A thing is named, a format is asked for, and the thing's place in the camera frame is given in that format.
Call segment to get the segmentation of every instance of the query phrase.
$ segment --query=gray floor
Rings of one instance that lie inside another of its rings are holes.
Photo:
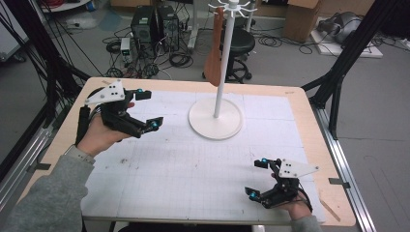
[[[83,10],[58,14],[64,18]],[[102,39],[131,23],[131,14],[113,12],[108,7],[92,13],[98,26],[74,34],[96,66],[105,73],[109,53]],[[201,14],[200,26],[205,25]],[[255,29],[277,28],[281,20],[257,18]],[[75,65],[100,76],[85,56],[64,36]],[[210,50],[210,31],[199,34],[193,64],[187,69],[167,69],[173,80],[204,81],[201,77],[205,55]],[[382,59],[360,58],[343,83],[337,132],[360,192],[378,231],[410,230],[410,53],[389,45],[378,47]],[[257,44],[247,60],[253,74],[248,84],[302,86],[325,74],[337,58],[319,55],[312,47],[303,54],[296,45],[280,47]],[[168,67],[166,63],[160,69]],[[8,62],[0,66],[1,154],[7,154],[44,104],[44,92],[32,65]],[[164,72],[153,78],[169,79]],[[90,231],[107,231],[107,223],[92,222]],[[324,231],[359,231],[357,227],[324,227]],[[268,231],[289,231],[288,227],[268,227]]]

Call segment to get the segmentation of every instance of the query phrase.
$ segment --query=stool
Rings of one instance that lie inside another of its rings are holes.
[[[233,29],[229,59],[226,68],[226,82],[238,81],[239,83],[243,84],[244,78],[252,78],[252,74],[249,72],[248,67],[245,65],[245,63],[235,58],[251,52],[254,47],[255,38],[253,37],[253,35],[251,35],[249,32],[243,29]],[[223,50],[223,38],[220,39],[220,50]],[[235,62],[238,62],[241,65],[241,67],[234,69],[233,66]]]

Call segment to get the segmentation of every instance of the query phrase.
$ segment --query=gray sleeve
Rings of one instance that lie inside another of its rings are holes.
[[[302,217],[291,221],[293,232],[321,232],[322,228],[315,216]]]
[[[81,231],[81,199],[94,166],[61,156],[14,207],[2,231]]]

